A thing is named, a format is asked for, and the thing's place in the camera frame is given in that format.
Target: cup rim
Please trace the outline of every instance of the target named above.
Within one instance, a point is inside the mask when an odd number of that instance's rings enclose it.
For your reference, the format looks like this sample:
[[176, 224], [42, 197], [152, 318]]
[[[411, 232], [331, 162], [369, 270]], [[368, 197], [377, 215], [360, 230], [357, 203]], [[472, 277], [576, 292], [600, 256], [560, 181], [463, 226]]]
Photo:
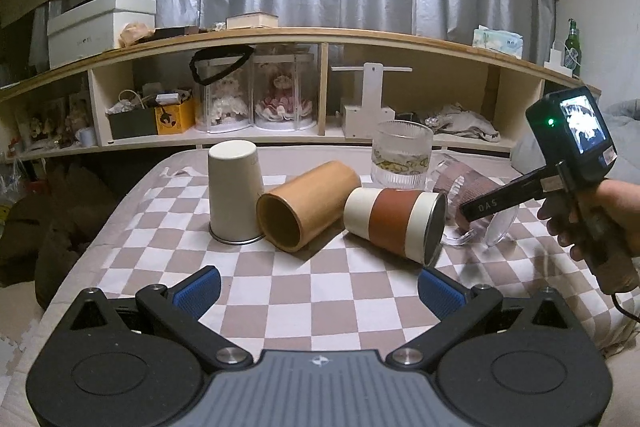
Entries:
[[417, 140], [417, 139], [424, 139], [424, 137], [423, 137], [423, 136], [402, 136], [402, 135], [400, 135], [400, 134], [395, 134], [395, 133], [387, 132], [386, 130], [383, 130], [383, 129], [382, 129], [382, 126], [383, 126], [384, 124], [389, 123], [389, 122], [402, 122], [402, 123], [407, 124], [407, 125], [409, 125], [409, 126], [419, 127], [419, 128], [421, 128], [421, 129], [424, 129], [424, 130], [428, 131], [428, 133], [430, 134], [430, 136], [431, 136], [431, 137], [433, 137], [433, 131], [432, 131], [429, 127], [427, 127], [426, 125], [423, 125], [423, 124], [421, 124], [421, 123], [411, 122], [411, 121], [408, 121], [408, 120], [387, 120], [387, 121], [384, 121], [384, 122], [380, 122], [380, 123], [376, 126], [376, 131], [378, 131], [378, 133], [380, 133], [380, 134], [384, 134], [385, 136], [392, 136], [392, 137], [394, 137], [394, 138], [402, 138], [402, 139], [405, 139], [405, 140]]

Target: white wall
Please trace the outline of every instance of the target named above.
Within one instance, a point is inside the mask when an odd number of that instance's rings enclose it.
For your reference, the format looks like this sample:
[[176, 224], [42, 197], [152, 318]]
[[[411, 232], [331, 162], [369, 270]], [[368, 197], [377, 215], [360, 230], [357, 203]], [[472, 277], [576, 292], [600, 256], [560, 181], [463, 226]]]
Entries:
[[564, 46], [569, 18], [580, 29], [580, 76], [602, 90], [600, 107], [640, 98], [640, 0], [559, 0], [558, 49]]

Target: checkered pattern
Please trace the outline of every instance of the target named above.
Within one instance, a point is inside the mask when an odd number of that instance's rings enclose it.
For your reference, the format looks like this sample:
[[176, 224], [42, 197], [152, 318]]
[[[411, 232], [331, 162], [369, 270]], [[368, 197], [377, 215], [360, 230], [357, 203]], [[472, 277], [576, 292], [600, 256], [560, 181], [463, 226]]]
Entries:
[[[268, 190], [286, 176], [264, 176]], [[362, 177], [370, 184], [369, 176]], [[200, 321], [258, 357], [271, 349], [368, 349], [386, 354], [438, 320], [417, 296], [420, 266], [373, 247], [338, 224], [295, 255], [267, 240], [233, 247], [208, 232], [207, 177], [165, 171], [120, 234], [95, 281], [110, 297], [151, 283], [172, 286], [205, 265], [222, 276], [222, 295]], [[574, 263], [526, 203], [497, 247], [446, 247], [437, 268], [467, 286], [495, 285], [507, 296], [540, 286], [562, 293], [599, 346], [631, 325], [611, 310], [584, 263]], [[630, 311], [640, 303], [621, 296]]]

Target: yellow box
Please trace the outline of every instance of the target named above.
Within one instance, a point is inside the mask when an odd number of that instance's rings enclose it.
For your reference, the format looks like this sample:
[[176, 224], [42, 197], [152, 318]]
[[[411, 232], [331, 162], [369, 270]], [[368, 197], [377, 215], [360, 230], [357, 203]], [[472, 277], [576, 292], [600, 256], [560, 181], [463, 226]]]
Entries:
[[156, 107], [158, 134], [180, 134], [195, 125], [193, 97], [183, 103]]

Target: green bottle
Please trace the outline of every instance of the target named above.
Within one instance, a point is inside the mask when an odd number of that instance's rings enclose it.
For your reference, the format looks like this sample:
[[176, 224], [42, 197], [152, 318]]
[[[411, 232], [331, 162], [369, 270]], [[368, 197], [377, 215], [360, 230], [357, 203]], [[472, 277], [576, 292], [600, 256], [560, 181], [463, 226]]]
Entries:
[[575, 77], [580, 76], [580, 64], [582, 52], [580, 51], [580, 35], [578, 26], [573, 19], [569, 19], [569, 36], [564, 43], [564, 66], [574, 72]]

